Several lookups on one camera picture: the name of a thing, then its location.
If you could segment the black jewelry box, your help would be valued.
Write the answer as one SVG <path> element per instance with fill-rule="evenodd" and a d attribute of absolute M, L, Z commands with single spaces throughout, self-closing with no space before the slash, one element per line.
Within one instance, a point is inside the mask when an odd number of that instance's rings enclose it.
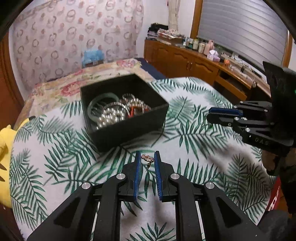
<path fill-rule="evenodd" d="M 107 104 L 95 123 L 87 115 L 88 104 L 107 92 L 116 94 L 119 102 Z M 160 130 L 169 108 L 168 102 L 136 74 L 85 85 L 80 96 L 87 131 L 100 152 Z"/>

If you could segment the blue tissue box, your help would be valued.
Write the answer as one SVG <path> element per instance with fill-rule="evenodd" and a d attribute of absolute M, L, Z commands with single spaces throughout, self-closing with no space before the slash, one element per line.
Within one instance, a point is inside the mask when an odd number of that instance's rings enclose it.
<path fill-rule="evenodd" d="M 82 58 L 82 67 L 90 67 L 102 64 L 104 62 L 104 53 L 101 50 L 88 50 L 84 52 Z"/>

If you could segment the folded clothes pile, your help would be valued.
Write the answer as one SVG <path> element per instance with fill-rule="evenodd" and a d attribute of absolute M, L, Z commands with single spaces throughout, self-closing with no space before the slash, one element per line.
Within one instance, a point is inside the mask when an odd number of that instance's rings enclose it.
<path fill-rule="evenodd" d="M 169 29 L 167 25 L 153 23 L 147 31 L 146 39 L 163 42 L 168 45 L 178 45 L 184 42 L 185 36 L 177 30 Z"/>

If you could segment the wooden sideboard cabinet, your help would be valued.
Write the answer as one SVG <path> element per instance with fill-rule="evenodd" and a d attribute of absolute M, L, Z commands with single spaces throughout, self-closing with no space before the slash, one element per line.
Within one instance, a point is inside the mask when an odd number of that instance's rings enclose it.
<path fill-rule="evenodd" d="M 270 101 L 270 88 L 241 66 L 213 62 L 203 54 L 152 40 L 144 42 L 144 58 L 168 78 L 197 77 L 234 100 Z"/>

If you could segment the palm leaf tablecloth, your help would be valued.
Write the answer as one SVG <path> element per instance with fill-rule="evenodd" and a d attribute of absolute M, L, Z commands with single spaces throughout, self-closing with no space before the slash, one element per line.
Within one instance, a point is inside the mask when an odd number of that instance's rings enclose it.
<path fill-rule="evenodd" d="M 261 150 L 242 142 L 230 128 L 211 125 L 212 107 L 231 103 L 203 81 L 183 77 L 150 86 L 168 103 L 164 127 L 100 153 L 87 133 L 80 100 L 26 123 L 16 135 L 10 164 L 13 213 L 23 238 L 84 182 L 105 182 L 134 160 L 137 151 L 161 159 L 191 182 L 214 182 L 254 222 L 270 199 L 274 178 L 266 173 Z"/>

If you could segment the grey window blind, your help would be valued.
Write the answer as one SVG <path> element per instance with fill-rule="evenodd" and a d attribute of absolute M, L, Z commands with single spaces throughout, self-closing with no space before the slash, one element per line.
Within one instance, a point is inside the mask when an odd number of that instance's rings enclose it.
<path fill-rule="evenodd" d="M 198 37 L 212 40 L 262 68 L 282 63 L 287 27 L 264 1 L 203 1 Z"/>

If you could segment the pink tissue box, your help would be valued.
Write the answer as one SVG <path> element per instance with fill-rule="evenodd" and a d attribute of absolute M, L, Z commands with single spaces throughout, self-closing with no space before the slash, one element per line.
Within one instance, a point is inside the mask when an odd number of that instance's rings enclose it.
<path fill-rule="evenodd" d="M 213 62 L 220 62 L 220 57 L 216 50 L 210 50 L 207 54 L 207 58 Z"/>

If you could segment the yellow plush toy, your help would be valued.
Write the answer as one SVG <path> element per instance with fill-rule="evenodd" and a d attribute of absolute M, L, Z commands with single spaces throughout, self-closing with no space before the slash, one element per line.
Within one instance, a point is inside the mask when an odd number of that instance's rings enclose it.
<path fill-rule="evenodd" d="M 10 162 L 11 162 L 11 151 L 13 148 L 14 138 L 17 132 L 21 129 L 21 127 L 33 120 L 35 116 L 31 116 L 24 120 L 20 127 L 15 131 L 11 128 L 11 125 L 8 125 L 5 128 L 1 129 L 0 133 L 0 162 L 1 162 L 1 169 L 0 169 L 0 199 L 1 204 L 12 208 L 11 203 L 11 196 L 10 196 L 10 185 L 9 185 L 9 174 L 10 174 Z"/>

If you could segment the pale green jade bangle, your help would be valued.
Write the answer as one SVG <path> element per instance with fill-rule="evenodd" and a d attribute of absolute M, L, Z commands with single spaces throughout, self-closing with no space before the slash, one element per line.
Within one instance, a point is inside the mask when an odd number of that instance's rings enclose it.
<path fill-rule="evenodd" d="M 107 104 L 119 102 L 119 97 L 111 92 L 103 93 L 92 99 L 87 107 L 87 115 L 93 122 L 98 122 Z"/>

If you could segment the patterned pink curtain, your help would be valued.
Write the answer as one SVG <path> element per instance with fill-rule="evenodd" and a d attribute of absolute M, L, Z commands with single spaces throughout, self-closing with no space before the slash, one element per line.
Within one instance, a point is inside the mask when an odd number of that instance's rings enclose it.
<path fill-rule="evenodd" d="M 48 1 L 22 12 L 12 26 L 16 67 L 26 90 L 82 68 L 84 53 L 106 62 L 137 55 L 142 1 Z"/>

